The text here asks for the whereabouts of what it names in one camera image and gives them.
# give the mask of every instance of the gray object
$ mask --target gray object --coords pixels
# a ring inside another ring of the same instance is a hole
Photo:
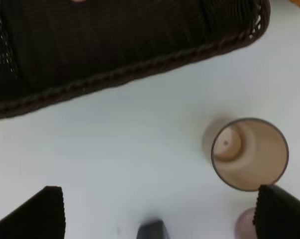
[[[162,220],[143,224],[136,239],[169,239],[168,232]]]

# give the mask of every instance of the woven texture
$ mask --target woven texture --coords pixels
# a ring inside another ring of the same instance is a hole
[[[247,46],[270,15],[268,0],[1,1],[18,69],[0,80],[0,118]]]
[[[14,100],[27,94],[24,83],[17,80],[18,69],[0,0],[0,101]]]
[[[60,187],[45,187],[0,221],[0,239],[64,239],[66,219]]]
[[[262,186],[254,224],[258,239],[300,239],[300,201],[277,186]]]

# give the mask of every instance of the black ribbed object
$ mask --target black ribbed object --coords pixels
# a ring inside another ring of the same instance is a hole
[[[60,187],[45,187],[0,221],[0,239],[64,239],[66,219]]]
[[[162,220],[147,223],[139,228],[136,239],[169,239]]]
[[[278,186],[261,186],[254,225],[258,239],[300,239],[300,201]]]

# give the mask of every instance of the white surface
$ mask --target white surface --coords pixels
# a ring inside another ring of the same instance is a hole
[[[225,185],[203,157],[219,115],[281,129],[290,164],[279,185],[300,198],[300,8],[273,0],[267,33],[248,48],[0,121],[0,219],[57,185],[66,239],[134,239],[151,217],[171,239],[232,239],[257,194]]]

